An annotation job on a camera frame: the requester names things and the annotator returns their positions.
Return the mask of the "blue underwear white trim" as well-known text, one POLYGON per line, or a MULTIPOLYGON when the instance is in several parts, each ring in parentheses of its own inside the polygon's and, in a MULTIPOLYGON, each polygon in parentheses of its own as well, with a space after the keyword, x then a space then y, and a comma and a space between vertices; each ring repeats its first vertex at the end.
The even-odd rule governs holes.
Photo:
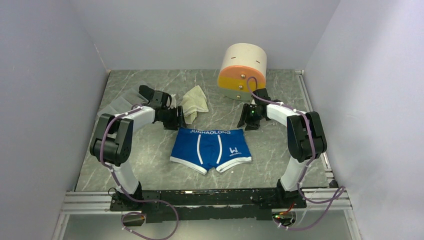
POLYGON ((222 173, 234 166, 250 163, 252 155, 242 129, 180 128, 170 161, 205 175, 211 169, 222 173))

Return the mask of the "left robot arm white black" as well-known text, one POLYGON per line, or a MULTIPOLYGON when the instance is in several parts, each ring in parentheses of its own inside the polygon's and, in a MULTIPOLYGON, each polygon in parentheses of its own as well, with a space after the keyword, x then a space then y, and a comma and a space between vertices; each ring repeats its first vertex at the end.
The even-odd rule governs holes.
POLYGON ((146 102, 136 103, 123 113, 102 114, 89 146, 90 154, 111 173, 117 191, 124 194, 124 205, 130 210, 139 209, 143 203, 142 185, 128 161, 134 133, 156 122, 173 131, 187 126, 183 107, 174 105, 169 93, 146 85, 141 85, 138 92, 146 102))

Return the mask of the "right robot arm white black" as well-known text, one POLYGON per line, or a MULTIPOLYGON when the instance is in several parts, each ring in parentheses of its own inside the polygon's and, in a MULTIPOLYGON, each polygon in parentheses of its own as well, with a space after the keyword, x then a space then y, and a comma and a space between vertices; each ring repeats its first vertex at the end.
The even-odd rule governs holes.
POLYGON ((294 191, 305 198, 302 187, 308 168, 327 150, 321 119, 315 111, 304 112, 281 101, 271 100, 265 88, 250 93, 254 100, 243 105, 238 128, 258 130, 263 119, 274 120, 286 127, 290 160, 278 182, 282 189, 274 195, 276 204, 286 208, 294 201, 294 191))

